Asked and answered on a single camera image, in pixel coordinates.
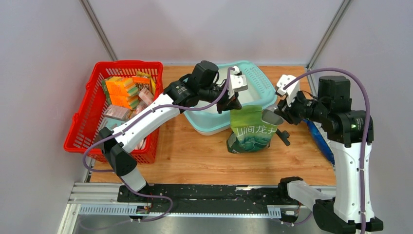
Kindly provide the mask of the green cat litter bag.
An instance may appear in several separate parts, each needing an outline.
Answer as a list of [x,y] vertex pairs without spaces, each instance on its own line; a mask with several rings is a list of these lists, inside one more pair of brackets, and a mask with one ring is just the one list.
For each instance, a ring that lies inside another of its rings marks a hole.
[[262,107],[258,105],[247,105],[240,110],[230,110],[231,135],[226,141],[228,152],[254,153],[270,146],[278,126],[264,122],[262,115]]

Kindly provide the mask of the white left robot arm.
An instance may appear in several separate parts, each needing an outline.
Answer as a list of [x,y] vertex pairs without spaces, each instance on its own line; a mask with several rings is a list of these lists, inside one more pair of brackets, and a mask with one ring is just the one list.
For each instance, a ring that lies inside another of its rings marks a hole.
[[203,60],[191,73],[170,83],[146,109],[126,123],[102,128],[98,145],[115,174],[130,187],[130,196],[137,202],[149,196],[146,180],[131,155],[135,146],[170,119],[184,111],[202,111],[216,106],[217,112],[240,110],[238,93],[248,88],[245,75],[238,66],[227,69],[224,82],[218,85],[219,68]]

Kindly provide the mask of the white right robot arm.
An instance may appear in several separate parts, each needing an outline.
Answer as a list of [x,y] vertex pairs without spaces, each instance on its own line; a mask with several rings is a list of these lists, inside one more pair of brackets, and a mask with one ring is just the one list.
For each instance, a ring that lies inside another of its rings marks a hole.
[[373,121],[364,110],[352,110],[351,83],[343,76],[319,79],[317,97],[307,99],[294,76],[277,82],[282,97],[276,114],[290,124],[309,120],[321,124],[330,141],[336,175],[335,196],[308,186],[299,177],[282,179],[278,198],[294,200],[311,209],[318,227],[334,234],[379,232],[383,221],[375,216],[370,201],[369,157],[374,139]]

